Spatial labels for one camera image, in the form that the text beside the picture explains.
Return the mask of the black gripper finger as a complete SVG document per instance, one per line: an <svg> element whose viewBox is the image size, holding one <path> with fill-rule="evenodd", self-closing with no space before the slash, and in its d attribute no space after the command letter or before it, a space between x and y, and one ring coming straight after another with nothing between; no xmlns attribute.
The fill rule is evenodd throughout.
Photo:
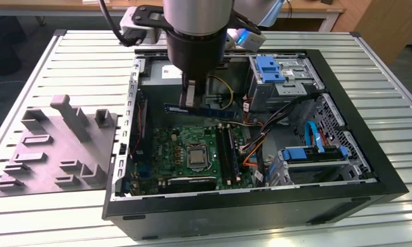
<svg viewBox="0 0 412 247"><path fill-rule="evenodd" d="M180 108L200 108L203 96L207 89L207 75L193 77L186 74L181 76L181 94L178 100Z"/></svg>

